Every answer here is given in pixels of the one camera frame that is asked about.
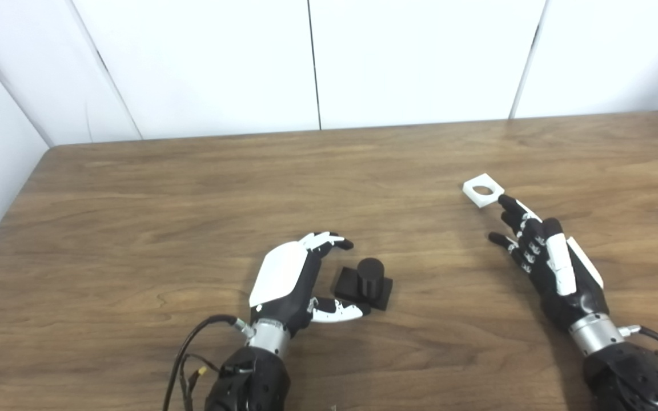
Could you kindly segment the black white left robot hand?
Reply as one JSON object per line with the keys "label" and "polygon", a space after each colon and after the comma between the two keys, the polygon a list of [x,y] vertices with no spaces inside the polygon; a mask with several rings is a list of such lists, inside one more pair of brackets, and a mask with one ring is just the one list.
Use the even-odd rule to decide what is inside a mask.
{"label": "black white left robot hand", "polygon": [[251,323],[270,320],[295,337],[311,323],[342,323],[370,315],[366,303],[314,296],[322,258],[334,248],[353,247],[336,232],[309,232],[267,252],[248,300]]}

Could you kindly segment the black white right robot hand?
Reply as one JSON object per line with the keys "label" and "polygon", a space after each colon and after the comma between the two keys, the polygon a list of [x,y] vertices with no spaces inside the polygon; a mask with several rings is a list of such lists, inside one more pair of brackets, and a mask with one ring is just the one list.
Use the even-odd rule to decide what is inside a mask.
{"label": "black white right robot hand", "polygon": [[559,330],[588,315],[608,315],[603,281],[585,265],[559,219],[542,219],[519,200],[502,194],[501,220],[514,236],[490,232],[488,239],[510,255],[535,287],[543,314]]}

